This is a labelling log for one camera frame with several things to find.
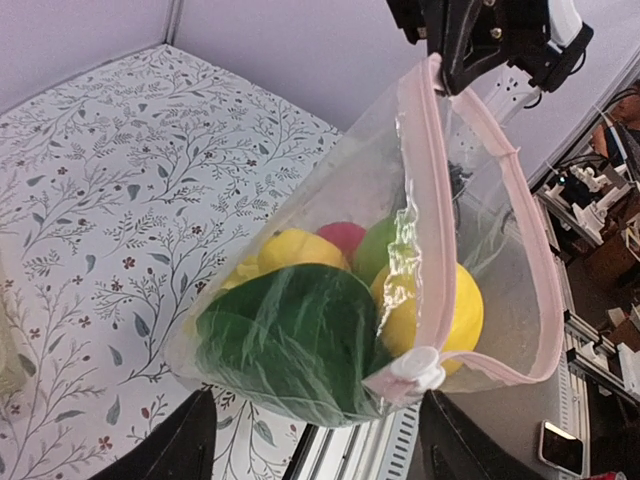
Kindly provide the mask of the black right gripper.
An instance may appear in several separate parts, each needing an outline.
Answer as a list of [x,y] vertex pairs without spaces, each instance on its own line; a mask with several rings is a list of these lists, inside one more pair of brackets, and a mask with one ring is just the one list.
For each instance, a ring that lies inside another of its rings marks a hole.
[[460,94],[497,67],[536,54],[549,40],[542,25],[517,30],[500,25],[499,1],[388,0],[396,26],[412,45],[426,40],[441,56],[447,96]]

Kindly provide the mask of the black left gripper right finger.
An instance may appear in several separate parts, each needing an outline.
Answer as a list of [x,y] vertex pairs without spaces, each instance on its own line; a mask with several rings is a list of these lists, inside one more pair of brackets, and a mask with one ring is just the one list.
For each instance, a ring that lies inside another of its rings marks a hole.
[[420,479],[565,479],[537,457],[540,423],[557,419],[549,389],[446,395],[429,391],[419,408]]

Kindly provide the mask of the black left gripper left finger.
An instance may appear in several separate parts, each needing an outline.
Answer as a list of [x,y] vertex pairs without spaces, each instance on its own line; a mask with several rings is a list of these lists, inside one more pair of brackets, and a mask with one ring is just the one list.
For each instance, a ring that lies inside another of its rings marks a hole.
[[192,393],[133,450],[91,480],[208,480],[216,446],[217,410],[209,390]]

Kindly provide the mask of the green toy leaf vegetable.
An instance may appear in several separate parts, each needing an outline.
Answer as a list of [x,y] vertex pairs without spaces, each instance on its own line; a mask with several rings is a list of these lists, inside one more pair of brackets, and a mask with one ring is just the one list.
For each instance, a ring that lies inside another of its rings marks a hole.
[[369,287],[301,264],[218,295],[196,321],[195,363],[215,383],[278,415],[322,427],[376,420],[388,402],[364,381],[391,360]]

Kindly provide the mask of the yellow toy lemon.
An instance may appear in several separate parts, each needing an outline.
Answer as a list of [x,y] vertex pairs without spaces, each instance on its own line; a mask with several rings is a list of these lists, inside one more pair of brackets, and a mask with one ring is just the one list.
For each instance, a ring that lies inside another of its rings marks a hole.
[[412,270],[395,273],[384,267],[370,285],[378,312],[381,347],[399,358],[423,340],[442,344],[442,352],[476,349],[484,326],[484,301],[474,277],[456,266],[455,287],[440,300],[433,292],[417,291]]

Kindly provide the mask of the clear zip top bag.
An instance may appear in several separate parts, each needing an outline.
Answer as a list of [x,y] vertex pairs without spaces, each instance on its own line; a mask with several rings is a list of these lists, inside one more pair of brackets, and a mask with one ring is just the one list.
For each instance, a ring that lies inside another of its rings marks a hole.
[[397,80],[198,294],[177,377],[342,427],[554,373],[561,292],[517,149],[443,66]]

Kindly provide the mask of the green toy apple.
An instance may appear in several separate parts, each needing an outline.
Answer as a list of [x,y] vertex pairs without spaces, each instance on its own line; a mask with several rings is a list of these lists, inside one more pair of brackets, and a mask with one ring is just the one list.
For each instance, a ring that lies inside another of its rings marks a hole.
[[352,271],[371,285],[391,263],[406,263],[415,256],[415,226],[406,219],[386,217],[370,227],[356,249]]

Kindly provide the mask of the orange yellow toy mango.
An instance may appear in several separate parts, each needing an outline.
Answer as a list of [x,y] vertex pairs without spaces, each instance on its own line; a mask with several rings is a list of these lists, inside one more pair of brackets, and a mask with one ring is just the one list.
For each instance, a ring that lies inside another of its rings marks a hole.
[[257,255],[261,273],[301,264],[349,269],[348,262],[338,247],[316,234],[295,228],[273,235]]

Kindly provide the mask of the red toy food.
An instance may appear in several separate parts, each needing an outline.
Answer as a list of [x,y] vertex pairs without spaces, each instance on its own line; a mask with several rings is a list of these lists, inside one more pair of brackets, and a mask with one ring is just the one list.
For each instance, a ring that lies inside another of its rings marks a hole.
[[362,242],[366,230],[353,222],[334,222],[320,227],[316,234],[343,252],[353,252]]

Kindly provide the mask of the toy napa cabbage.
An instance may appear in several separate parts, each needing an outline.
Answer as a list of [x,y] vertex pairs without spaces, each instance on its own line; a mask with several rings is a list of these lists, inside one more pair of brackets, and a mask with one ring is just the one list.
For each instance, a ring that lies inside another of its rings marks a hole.
[[221,284],[220,288],[213,294],[210,301],[217,299],[229,290],[258,277],[259,275],[260,270],[257,257],[255,255],[248,256],[226,278],[226,280]]

